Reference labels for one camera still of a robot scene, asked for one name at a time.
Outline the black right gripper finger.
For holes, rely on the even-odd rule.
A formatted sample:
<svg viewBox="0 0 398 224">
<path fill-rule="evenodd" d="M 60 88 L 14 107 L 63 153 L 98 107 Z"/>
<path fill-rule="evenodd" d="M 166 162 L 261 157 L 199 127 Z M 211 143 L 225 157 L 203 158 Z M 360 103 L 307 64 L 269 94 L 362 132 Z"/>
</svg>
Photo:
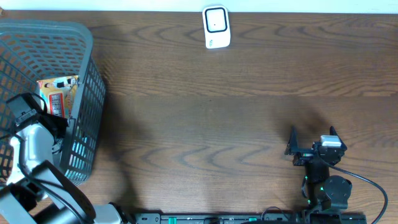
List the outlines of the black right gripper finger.
<svg viewBox="0 0 398 224">
<path fill-rule="evenodd" d="M 299 153 L 299 146 L 298 146 L 298 141 L 297 141 L 297 131 L 296 131 L 296 128 L 294 126 L 292 126 L 289 141 L 285 148 L 284 154 L 293 156 L 297 153 Z"/>
<path fill-rule="evenodd" d="M 331 143 L 329 143 L 330 147 L 340 147 L 342 149 L 346 149 L 346 144 L 339 137 L 336 129 L 333 126 L 330 127 L 330 136 L 332 136 Z"/>
</svg>

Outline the yellow wet wipes bag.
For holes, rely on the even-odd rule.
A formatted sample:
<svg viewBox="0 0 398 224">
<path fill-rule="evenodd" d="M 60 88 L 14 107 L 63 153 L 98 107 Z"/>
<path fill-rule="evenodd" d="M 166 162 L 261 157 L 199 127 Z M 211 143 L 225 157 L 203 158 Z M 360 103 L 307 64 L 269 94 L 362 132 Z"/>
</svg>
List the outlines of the yellow wet wipes bag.
<svg viewBox="0 0 398 224">
<path fill-rule="evenodd" d="M 68 119 L 72 114 L 78 75 L 49 78 L 37 81 L 39 95 L 45 100 L 47 113 Z"/>
</svg>

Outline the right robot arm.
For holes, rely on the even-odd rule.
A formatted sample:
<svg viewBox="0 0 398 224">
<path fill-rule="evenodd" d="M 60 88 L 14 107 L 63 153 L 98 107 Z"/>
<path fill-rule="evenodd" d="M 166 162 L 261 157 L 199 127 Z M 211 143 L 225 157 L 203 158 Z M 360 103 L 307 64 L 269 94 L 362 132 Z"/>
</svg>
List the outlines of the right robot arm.
<svg viewBox="0 0 398 224">
<path fill-rule="evenodd" d="M 340 162 L 346 150 L 334 127 L 310 148 L 300 147 L 296 129 L 291 129 L 285 154 L 294 157 L 294 166 L 305 168 L 302 195 L 308 199 L 308 208 L 301 212 L 304 223 L 342 222 L 341 212 L 348 208 L 352 183 L 342 176 L 331 175 L 330 168 Z"/>
</svg>

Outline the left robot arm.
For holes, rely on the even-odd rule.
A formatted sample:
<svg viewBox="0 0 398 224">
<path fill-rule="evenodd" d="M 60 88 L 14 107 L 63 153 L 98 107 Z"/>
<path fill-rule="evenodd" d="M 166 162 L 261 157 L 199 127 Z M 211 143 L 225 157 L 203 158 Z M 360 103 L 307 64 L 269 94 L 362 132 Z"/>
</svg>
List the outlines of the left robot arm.
<svg viewBox="0 0 398 224">
<path fill-rule="evenodd" d="M 12 171 L 1 189 L 1 215 L 9 223 L 135 223 L 114 203 L 93 205 L 53 161 L 63 141 L 65 118 L 49 114 L 36 93 L 7 100 L 15 120 L 6 130 L 14 150 Z"/>
</svg>

